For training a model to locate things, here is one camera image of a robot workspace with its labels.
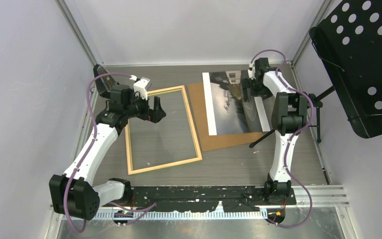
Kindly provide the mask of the photo with white borders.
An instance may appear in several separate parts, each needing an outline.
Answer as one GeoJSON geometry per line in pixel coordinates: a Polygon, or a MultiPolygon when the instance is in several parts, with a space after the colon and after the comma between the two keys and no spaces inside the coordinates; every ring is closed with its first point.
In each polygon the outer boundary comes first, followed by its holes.
{"type": "Polygon", "coordinates": [[[271,130],[262,98],[244,98],[241,83],[247,78],[247,70],[202,73],[210,136],[271,130]]]}

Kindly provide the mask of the brown backing board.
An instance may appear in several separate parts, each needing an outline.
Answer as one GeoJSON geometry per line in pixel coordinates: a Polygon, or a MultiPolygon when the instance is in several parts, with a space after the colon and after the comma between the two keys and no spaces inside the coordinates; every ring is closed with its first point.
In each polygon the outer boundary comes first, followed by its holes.
{"type": "Polygon", "coordinates": [[[203,152],[249,144],[263,136],[262,132],[209,135],[203,83],[188,84],[187,89],[201,150],[203,152]]]}

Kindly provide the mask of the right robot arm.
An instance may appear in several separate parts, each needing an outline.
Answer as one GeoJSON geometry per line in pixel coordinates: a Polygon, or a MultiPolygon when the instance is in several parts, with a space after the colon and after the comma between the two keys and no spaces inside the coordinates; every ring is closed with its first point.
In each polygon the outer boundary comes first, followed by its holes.
{"type": "Polygon", "coordinates": [[[257,97],[274,97],[271,117],[272,129],[250,144],[256,144],[274,134],[276,137],[273,164],[256,200],[277,204],[291,196],[290,176],[293,150],[302,129],[309,125],[307,108],[309,100],[284,78],[278,68],[269,64],[268,58],[252,60],[247,77],[241,78],[241,96],[245,103],[254,103],[257,97]]]}

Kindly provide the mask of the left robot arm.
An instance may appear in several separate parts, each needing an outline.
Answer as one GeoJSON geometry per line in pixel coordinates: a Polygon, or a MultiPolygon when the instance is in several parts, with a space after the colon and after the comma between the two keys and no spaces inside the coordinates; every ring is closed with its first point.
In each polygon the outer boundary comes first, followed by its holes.
{"type": "Polygon", "coordinates": [[[152,100],[145,92],[127,85],[117,85],[109,93],[106,107],[95,118],[90,137],[80,154],[61,175],[49,181],[54,212],[90,221],[98,208],[112,201],[121,206],[132,202],[133,194],[128,180],[111,178],[95,186],[96,172],[111,145],[132,118],[158,123],[166,116],[160,97],[152,100]]]}

